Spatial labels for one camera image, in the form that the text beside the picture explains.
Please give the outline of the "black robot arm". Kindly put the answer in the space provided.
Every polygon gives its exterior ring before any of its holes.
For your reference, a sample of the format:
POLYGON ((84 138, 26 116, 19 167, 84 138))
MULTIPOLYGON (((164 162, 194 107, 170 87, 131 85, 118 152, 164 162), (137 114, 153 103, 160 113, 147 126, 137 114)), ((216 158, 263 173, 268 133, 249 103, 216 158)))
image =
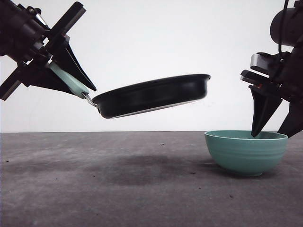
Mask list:
POLYGON ((292 137, 303 130, 303 2, 284 8, 272 20, 270 35, 278 53, 258 52, 251 57, 250 70, 241 80, 250 84, 254 100, 251 135, 256 137, 283 100, 289 112, 278 133, 292 137))

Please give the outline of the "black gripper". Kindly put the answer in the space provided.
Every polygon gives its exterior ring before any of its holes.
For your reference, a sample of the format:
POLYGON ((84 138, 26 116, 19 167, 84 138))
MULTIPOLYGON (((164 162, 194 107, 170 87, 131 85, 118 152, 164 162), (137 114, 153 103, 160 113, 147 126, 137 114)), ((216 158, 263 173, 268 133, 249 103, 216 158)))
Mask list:
POLYGON ((0 2, 0 54, 17 63, 17 68, 0 86, 2 100, 7 100, 20 84, 77 97, 82 97, 82 84, 97 90, 81 68, 67 35, 85 11, 77 1, 50 28, 39 8, 25 8, 11 0, 0 2), (49 67, 51 62, 57 65, 49 67))
POLYGON ((250 84, 253 97, 251 135, 256 137, 282 103, 289 101, 289 112, 277 131, 289 138, 303 130, 303 43, 291 52, 271 55, 253 54, 251 70, 241 72, 241 80, 250 84))

